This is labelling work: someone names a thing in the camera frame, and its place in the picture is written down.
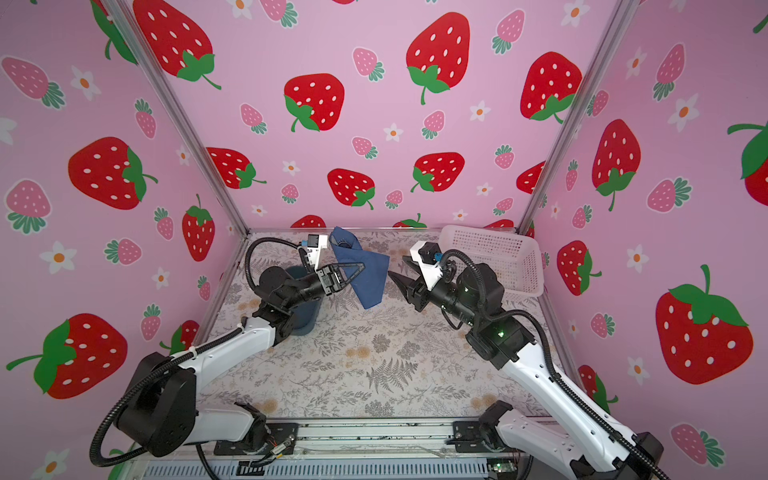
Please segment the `blue paper napkin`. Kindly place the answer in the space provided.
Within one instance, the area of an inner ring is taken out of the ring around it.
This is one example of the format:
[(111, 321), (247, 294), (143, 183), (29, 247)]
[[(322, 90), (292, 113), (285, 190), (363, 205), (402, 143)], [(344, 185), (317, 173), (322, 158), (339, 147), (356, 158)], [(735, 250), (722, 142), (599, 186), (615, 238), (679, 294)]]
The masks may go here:
[(388, 278), (390, 257), (365, 250), (353, 233), (340, 227), (332, 230), (330, 244), (338, 263), (363, 265), (363, 269), (351, 281), (362, 307), (371, 309), (380, 304)]

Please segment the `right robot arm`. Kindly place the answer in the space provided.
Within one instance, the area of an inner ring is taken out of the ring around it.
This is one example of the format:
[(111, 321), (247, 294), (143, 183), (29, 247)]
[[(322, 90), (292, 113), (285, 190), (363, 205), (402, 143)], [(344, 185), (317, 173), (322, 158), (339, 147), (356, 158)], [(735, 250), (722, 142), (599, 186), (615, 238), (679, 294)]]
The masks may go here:
[(664, 448), (649, 432), (635, 433), (603, 410), (552, 360), (540, 322), (502, 307), (504, 288), (486, 264), (459, 250), (422, 263), (408, 259), (415, 279), (388, 274), (417, 311), (438, 307), (469, 326), (466, 340), (497, 370), (522, 386), (559, 424), (542, 426), (497, 402), (480, 422), (492, 449), (523, 451), (568, 479), (664, 479)]

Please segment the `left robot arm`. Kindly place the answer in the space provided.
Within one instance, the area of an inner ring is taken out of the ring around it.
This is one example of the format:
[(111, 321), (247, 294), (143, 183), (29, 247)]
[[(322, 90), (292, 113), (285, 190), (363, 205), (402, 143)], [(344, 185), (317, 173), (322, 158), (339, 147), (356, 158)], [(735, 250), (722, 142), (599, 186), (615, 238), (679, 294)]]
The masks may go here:
[(205, 407), (200, 393), (231, 368), (287, 339), (300, 306), (343, 291), (364, 268), (359, 262), (329, 264), (301, 278), (281, 267), (268, 268), (253, 282), (261, 302), (251, 317), (201, 346), (145, 357), (107, 425), (155, 457), (207, 442), (265, 450), (271, 433), (263, 412), (245, 402)]

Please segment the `dark teal plastic bin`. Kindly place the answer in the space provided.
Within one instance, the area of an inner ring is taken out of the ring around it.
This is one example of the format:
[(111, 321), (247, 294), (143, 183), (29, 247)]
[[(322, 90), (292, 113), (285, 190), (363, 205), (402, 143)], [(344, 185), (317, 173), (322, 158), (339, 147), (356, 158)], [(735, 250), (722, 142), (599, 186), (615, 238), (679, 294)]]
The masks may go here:
[[(288, 267), (287, 273), (294, 279), (300, 279), (306, 276), (308, 271), (303, 266), (295, 265)], [(293, 335), (306, 336), (314, 329), (322, 303), (322, 300), (314, 300), (303, 303), (294, 309), (296, 319), (292, 332)]]

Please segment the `white plastic basket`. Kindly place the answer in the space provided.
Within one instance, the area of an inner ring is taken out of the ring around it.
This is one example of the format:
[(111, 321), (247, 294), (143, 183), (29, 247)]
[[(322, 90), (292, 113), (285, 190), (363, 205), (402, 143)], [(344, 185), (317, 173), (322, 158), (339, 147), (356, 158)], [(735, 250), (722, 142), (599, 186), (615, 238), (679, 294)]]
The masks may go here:
[(441, 230), (438, 243), (443, 251), (457, 249), (475, 263), (486, 263), (503, 285), (507, 302), (523, 302), (544, 293), (542, 255), (533, 238), (450, 225)]

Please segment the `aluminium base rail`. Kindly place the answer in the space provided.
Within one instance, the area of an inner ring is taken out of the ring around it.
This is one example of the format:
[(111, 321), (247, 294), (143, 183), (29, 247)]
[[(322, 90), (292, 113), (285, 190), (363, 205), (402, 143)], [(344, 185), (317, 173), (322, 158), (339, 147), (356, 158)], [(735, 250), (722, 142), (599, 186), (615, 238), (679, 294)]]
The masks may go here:
[(523, 479), (531, 463), (566, 479), (624, 479), (629, 453), (586, 423), (574, 434), (551, 417), (496, 403), (476, 418), (288, 420), (271, 426), (276, 459), (219, 442), (129, 464), (123, 479)]

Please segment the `aluminium corner post right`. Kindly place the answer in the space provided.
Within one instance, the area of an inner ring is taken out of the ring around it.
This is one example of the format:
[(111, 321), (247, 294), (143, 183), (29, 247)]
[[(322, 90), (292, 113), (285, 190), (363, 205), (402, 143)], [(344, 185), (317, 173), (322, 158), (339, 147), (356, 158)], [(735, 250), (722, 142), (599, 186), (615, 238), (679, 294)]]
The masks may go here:
[(638, 0), (622, 0), (616, 3), (609, 17), (606, 29), (597, 44), (589, 67), (584, 73), (576, 99), (568, 109), (568, 115), (555, 139), (550, 155), (545, 161), (529, 205), (524, 212), (520, 224), (516, 227), (518, 234), (525, 235), (534, 223), (544, 196), (548, 193), (548, 189), (556, 177), (560, 164), (567, 155), (577, 128), (582, 124), (588, 101), (599, 87), (626, 31), (632, 23), (639, 4)]

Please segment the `aluminium corner post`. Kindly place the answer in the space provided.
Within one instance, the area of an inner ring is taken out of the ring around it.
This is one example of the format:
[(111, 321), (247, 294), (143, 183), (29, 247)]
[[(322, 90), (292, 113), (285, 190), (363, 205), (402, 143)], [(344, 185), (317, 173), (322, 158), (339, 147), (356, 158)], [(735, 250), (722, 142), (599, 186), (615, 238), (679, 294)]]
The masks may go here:
[(150, 45), (140, 33), (139, 25), (132, 12), (132, 2), (106, 0), (104, 6), (112, 16), (115, 26), (123, 36), (127, 46), (135, 55), (138, 65), (158, 96), (184, 145), (194, 157), (199, 170), (206, 178), (209, 187), (226, 212), (233, 227), (241, 237), (247, 237), (249, 227), (228, 193), (227, 187), (220, 178), (210, 155), (184, 110), (183, 104), (169, 84), (166, 72), (161, 68)]
[(534, 223), (544, 196), (548, 193), (548, 189), (556, 177), (560, 164), (567, 155), (577, 128), (582, 124), (588, 101), (599, 87), (626, 31), (632, 23), (639, 4), (638, 0), (622, 0), (616, 3), (609, 17), (606, 29), (597, 44), (589, 67), (584, 73), (576, 99), (568, 109), (568, 115), (555, 139), (550, 155), (545, 161), (529, 205), (524, 212), (520, 224), (516, 227), (518, 234), (525, 235)]

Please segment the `aluminium corner post left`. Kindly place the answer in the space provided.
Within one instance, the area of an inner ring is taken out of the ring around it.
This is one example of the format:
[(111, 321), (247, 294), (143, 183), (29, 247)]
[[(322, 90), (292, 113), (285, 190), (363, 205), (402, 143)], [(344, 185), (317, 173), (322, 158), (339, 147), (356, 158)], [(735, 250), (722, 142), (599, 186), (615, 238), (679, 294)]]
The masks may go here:
[(227, 187), (220, 178), (210, 155), (184, 110), (183, 104), (169, 84), (166, 72), (161, 68), (150, 45), (140, 33), (139, 25), (132, 12), (132, 2), (106, 0), (104, 6), (112, 16), (115, 26), (123, 36), (127, 46), (135, 55), (138, 65), (158, 96), (184, 145), (194, 157), (199, 170), (206, 178), (209, 187), (226, 212), (233, 227), (241, 237), (247, 237), (249, 227), (228, 193)]

